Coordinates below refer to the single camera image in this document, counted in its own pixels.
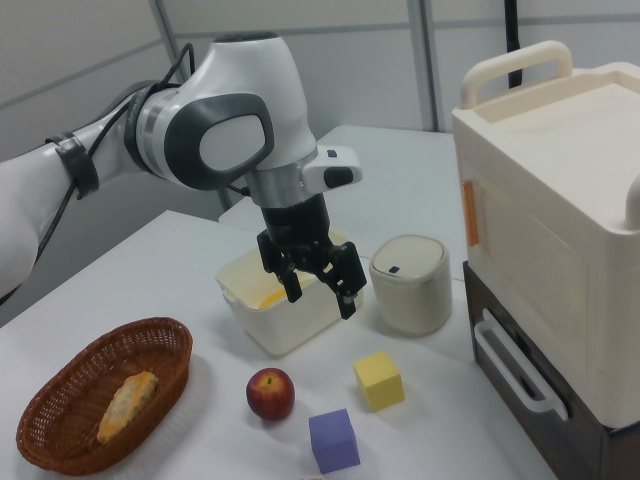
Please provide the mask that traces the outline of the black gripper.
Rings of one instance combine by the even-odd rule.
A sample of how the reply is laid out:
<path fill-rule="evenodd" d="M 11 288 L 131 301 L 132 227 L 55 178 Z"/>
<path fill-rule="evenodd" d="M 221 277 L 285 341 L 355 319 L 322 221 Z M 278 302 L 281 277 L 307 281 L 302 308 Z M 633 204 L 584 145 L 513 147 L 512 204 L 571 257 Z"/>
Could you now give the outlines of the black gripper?
<path fill-rule="evenodd" d="M 334 245 L 329 238 L 330 220 L 322 194 L 293 206 L 262 208 L 266 230 L 258 235 L 264 269 L 275 273 L 287 300 L 302 296 L 296 269 L 320 274 L 335 294 L 340 316 L 355 312 L 355 298 L 366 285 L 366 276 L 352 242 Z"/>

